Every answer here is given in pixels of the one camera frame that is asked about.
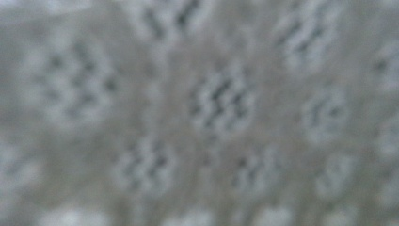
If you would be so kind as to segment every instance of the textured fabric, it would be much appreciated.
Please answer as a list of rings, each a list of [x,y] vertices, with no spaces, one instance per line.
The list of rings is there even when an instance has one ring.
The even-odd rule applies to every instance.
[[[0,225],[398,225],[398,21],[397,0],[0,0]]]

